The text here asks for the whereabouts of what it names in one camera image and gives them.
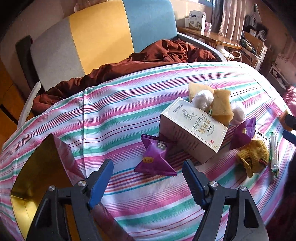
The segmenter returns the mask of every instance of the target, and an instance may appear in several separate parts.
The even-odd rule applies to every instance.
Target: purple wrapper
[[[177,176],[177,172],[165,160],[166,153],[173,144],[159,137],[145,134],[141,135],[141,140],[146,148],[146,152],[134,171],[151,175]]]
[[[256,128],[256,117],[248,119],[241,123],[233,133],[230,143],[230,150],[240,148],[251,142]]]

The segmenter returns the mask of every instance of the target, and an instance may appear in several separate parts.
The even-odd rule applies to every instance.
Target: yellow label
[[[152,157],[149,157],[149,156],[145,156],[143,158],[143,162],[152,163],[153,162],[153,158]]]

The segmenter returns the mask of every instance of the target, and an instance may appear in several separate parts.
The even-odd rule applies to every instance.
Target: blue cushion
[[[176,20],[169,0],[123,0],[134,52],[160,39],[177,36]]]

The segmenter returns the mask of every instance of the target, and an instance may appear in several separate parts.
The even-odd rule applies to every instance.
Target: striped tablecloth
[[[9,198],[13,183],[32,152],[53,133],[70,145],[85,176],[97,170],[105,158],[113,160],[114,173],[102,203],[130,235],[128,239],[192,240],[203,211],[195,204],[181,172],[189,155],[175,152],[171,165],[177,177],[151,177],[133,171],[145,151],[141,134],[158,134],[160,113],[177,97],[188,99],[190,81],[231,90],[230,100],[242,101],[247,117],[257,117],[261,132],[276,133],[280,155],[277,180],[270,168],[247,178],[235,160],[235,151],[197,167],[225,187],[247,186],[263,220],[268,222],[281,199],[288,163],[295,150],[282,138],[282,127],[269,104],[276,98],[281,109],[287,106],[250,66],[210,62],[175,64],[130,74],[88,88],[26,122],[4,144],[0,158],[0,215],[9,232],[16,240],[23,240]],[[223,146],[230,142],[233,130],[228,129]],[[225,208],[217,240],[222,239],[227,216]]]

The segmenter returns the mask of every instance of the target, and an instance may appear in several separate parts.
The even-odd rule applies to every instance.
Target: metal bolt
[[[48,191],[54,191],[55,190],[55,185],[51,185],[48,187]]]
[[[78,182],[78,186],[80,187],[84,187],[86,185],[86,181],[85,180],[81,180]]]
[[[210,181],[210,186],[215,188],[218,186],[218,183],[215,181]]]
[[[245,186],[240,186],[239,187],[241,191],[246,192],[248,191],[248,188],[246,188]]]

